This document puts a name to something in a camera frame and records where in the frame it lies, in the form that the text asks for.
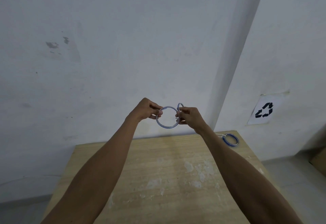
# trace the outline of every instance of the floor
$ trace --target floor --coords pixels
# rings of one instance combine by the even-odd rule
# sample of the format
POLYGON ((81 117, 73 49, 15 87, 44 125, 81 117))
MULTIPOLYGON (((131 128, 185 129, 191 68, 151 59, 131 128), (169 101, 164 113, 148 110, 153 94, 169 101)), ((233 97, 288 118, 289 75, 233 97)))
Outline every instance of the floor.
POLYGON ((305 224, 325 223, 326 177, 308 161, 310 154, 263 162, 305 224))
MULTIPOLYGON (((310 154, 263 162, 305 224, 326 220, 326 177, 309 162, 310 154)), ((49 200, 0 206, 1 224, 39 224, 49 200)))

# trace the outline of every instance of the table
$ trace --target table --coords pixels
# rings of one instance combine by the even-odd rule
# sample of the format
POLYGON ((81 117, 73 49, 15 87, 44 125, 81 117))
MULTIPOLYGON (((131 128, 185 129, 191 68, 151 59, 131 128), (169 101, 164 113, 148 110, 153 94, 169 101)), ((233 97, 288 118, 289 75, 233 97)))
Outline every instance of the table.
MULTIPOLYGON (((240 142, 231 149, 271 181, 239 133, 218 133, 226 132, 240 142)), ((75 147, 44 216, 63 196, 83 164, 103 145, 99 142, 75 147)), ((133 140, 117 185, 94 223, 249 222, 231 197, 203 139, 185 135, 133 140)))

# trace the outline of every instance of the forearm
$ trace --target forearm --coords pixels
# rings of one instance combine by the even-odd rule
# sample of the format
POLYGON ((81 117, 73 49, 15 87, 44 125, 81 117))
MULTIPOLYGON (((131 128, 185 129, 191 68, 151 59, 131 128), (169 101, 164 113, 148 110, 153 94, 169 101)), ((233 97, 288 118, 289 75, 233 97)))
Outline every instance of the forearm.
POLYGON ((199 131, 239 208, 250 223, 302 223, 284 197, 248 161, 215 133, 199 131))
POLYGON ((111 139, 79 170, 44 221, 92 223, 95 220, 120 177, 137 124, 133 117, 125 119, 111 139))

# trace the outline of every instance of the paper sign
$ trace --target paper sign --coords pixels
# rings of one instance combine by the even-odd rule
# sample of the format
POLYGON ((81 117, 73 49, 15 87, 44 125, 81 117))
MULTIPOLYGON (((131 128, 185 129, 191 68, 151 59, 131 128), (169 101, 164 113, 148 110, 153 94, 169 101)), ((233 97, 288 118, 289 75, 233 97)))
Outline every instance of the paper sign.
POLYGON ((275 110, 282 104, 289 92, 280 94, 262 94, 247 124, 268 123, 275 110))

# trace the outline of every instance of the person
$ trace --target person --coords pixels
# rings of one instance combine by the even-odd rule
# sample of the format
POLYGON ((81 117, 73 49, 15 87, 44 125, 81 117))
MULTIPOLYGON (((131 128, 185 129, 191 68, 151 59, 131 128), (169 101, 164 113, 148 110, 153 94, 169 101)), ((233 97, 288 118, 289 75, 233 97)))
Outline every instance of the person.
MULTIPOLYGON (((161 117, 162 107, 144 98, 124 123, 78 171, 41 224, 95 221, 122 172, 137 124, 161 117)), ((278 190, 248 161, 229 148, 205 123, 197 108, 181 107, 176 117, 203 138, 235 202, 251 224, 302 223, 278 190)))

